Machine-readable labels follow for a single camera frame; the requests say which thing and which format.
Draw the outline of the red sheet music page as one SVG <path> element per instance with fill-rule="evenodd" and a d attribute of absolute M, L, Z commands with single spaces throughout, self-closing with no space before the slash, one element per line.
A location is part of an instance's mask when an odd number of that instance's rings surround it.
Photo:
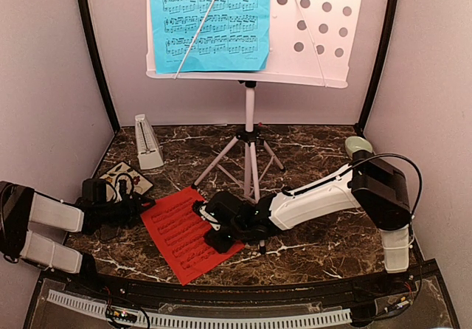
<path fill-rule="evenodd" d="M 214 269 L 244 248 L 237 242 L 229 252 L 219 254 L 205 243 L 204 234 L 212 227 L 192 210 L 194 202 L 203 199 L 197 190 L 187 187 L 160 198 L 155 206 L 141 214 L 153 242 L 182 285 Z"/>

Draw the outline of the white metronome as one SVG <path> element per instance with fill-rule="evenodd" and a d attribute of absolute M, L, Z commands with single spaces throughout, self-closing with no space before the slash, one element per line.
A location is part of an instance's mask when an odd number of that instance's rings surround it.
<path fill-rule="evenodd" d="M 164 157 L 158 140 L 144 114 L 135 116 L 137 157 L 141 170 L 150 170 L 164 165 Z"/>

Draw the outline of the blue sheet music page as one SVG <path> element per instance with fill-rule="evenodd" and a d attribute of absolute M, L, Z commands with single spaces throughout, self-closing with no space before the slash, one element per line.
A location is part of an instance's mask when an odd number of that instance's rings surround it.
<path fill-rule="evenodd" d="M 156 73 L 257 72 L 271 0 L 150 0 Z"/>

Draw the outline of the white music stand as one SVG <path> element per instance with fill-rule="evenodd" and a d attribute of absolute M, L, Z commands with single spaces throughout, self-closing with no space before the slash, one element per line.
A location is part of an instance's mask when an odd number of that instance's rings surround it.
<path fill-rule="evenodd" d="M 237 80 L 246 91 L 246 121 L 230 145 L 245 145 L 244 196 L 260 200 L 263 172 L 257 168 L 256 148 L 262 143 L 254 121 L 258 83 L 290 83 L 343 89 L 347 86 L 350 53 L 361 0 L 271 0 L 269 55 L 257 72 L 156 73 L 150 0 L 147 0 L 147 75 L 154 78 Z"/>

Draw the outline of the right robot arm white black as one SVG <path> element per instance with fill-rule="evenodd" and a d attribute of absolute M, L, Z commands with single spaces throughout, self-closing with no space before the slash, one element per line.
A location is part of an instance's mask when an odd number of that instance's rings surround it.
<path fill-rule="evenodd" d="M 391 295 L 405 282 L 417 206 L 409 203 L 404 172 L 388 158 L 388 153 L 358 150 L 336 172 L 304 187 L 267 195 L 255 205 L 221 191 L 208 202 L 196 201 L 192 210 L 211 226 L 205 243 L 225 254 L 238 241 L 263 247 L 270 237 L 306 221 L 361 208 L 381 233 L 386 271 L 377 277 L 376 288 Z"/>

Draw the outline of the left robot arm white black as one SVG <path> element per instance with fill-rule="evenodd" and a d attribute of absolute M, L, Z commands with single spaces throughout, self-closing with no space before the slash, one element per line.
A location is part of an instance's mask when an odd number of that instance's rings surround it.
<path fill-rule="evenodd" d="M 29 229 L 31 223 L 92 235 L 103 225 L 133 226 L 156 202 L 127 188 L 122 173 L 116 184 L 86 179 L 73 204 L 19 184 L 1 182 L 1 253 L 10 263 L 20 259 L 76 274 L 74 282 L 89 297 L 104 290 L 92 255 L 71 249 Z"/>

